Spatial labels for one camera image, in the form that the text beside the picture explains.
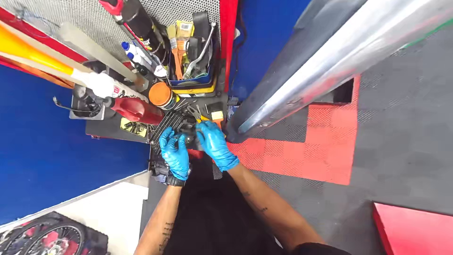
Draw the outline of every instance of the forearm tattoo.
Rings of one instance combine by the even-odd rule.
[[[171,231],[173,230],[174,223],[165,223],[164,231],[162,232],[163,240],[162,243],[159,245],[159,253],[162,254],[164,252],[167,243],[169,242]]]

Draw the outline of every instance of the hand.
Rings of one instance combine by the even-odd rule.
[[[162,158],[170,166],[170,171],[179,180],[187,180],[189,174],[189,153],[186,149],[186,136],[174,136],[172,127],[168,127],[162,132],[159,138]]]
[[[239,159],[228,149],[225,135],[210,121],[197,124],[197,137],[204,151],[214,160],[220,171],[228,171],[239,164]]]

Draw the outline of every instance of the yellow tube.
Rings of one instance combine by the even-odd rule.
[[[0,52],[32,60],[68,75],[71,75],[73,72],[72,67],[33,48],[1,25],[0,38],[2,38],[2,42],[0,43]]]

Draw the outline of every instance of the paint can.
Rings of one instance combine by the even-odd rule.
[[[179,96],[165,82],[158,82],[149,89],[149,100],[163,110],[171,110],[179,101]]]

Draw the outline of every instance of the red oil bottle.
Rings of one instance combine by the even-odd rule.
[[[159,125],[164,118],[164,112],[160,108],[139,98],[107,97],[104,104],[130,121]]]

